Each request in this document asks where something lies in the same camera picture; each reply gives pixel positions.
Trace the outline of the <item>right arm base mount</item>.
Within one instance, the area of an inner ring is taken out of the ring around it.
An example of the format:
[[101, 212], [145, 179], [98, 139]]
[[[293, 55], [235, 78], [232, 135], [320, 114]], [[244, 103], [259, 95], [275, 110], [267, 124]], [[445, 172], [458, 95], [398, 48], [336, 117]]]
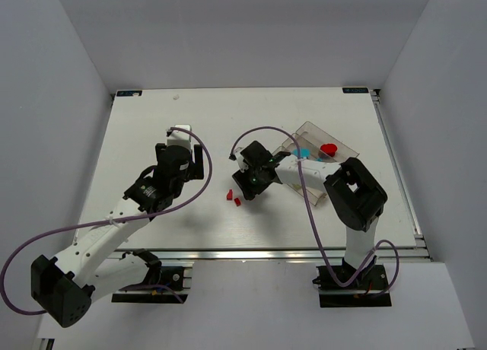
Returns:
[[347, 287], [332, 279], [326, 266], [317, 267], [312, 281], [318, 290], [321, 308], [391, 307], [389, 281], [383, 265], [375, 265], [364, 278], [357, 278]]

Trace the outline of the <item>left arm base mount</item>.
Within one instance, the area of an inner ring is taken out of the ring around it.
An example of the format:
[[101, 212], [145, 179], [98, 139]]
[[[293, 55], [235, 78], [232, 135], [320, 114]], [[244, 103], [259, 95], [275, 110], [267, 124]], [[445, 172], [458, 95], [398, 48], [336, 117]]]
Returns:
[[[125, 259], [130, 252], [122, 255]], [[188, 297], [190, 268], [163, 264], [156, 255], [146, 249], [131, 252], [148, 264], [143, 280], [133, 290], [121, 290], [111, 297], [112, 303], [122, 304], [184, 304]]]

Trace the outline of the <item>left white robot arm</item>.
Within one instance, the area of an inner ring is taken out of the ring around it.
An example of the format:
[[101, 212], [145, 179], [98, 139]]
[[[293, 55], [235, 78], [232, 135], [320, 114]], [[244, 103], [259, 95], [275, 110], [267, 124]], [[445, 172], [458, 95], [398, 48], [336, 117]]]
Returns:
[[212, 161], [205, 147], [158, 144], [157, 163], [138, 179], [107, 216], [80, 240], [49, 259], [31, 265], [33, 299], [62, 327], [77, 323], [97, 300], [118, 290], [170, 290], [162, 281], [161, 261], [149, 250], [125, 252], [121, 259], [102, 263], [135, 232], [157, 216], [175, 211], [185, 183], [209, 180]]

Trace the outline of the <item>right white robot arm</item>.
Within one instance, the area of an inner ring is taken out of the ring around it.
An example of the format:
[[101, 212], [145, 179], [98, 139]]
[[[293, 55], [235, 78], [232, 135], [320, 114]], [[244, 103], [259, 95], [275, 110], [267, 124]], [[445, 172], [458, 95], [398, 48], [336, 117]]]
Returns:
[[231, 152], [238, 170], [232, 178], [246, 200], [255, 199], [271, 184], [295, 185], [326, 193], [345, 225], [342, 267], [349, 271], [343, 282], [364, 277], [374, 266], [376, 227], [387, 194], [356, 157], [342, 163], [313, 161], [287, 152], [271, 154], [257, 141]]

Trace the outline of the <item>red rounded lego brick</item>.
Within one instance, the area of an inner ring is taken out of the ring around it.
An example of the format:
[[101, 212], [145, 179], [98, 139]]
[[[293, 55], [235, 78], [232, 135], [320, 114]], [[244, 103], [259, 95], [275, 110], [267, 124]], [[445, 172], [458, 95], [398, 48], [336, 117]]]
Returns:
[[334, 158], [337, 151], [338, 147], [333, 143], [326, 143], [320, 146], [320, 155], [323, 157]]

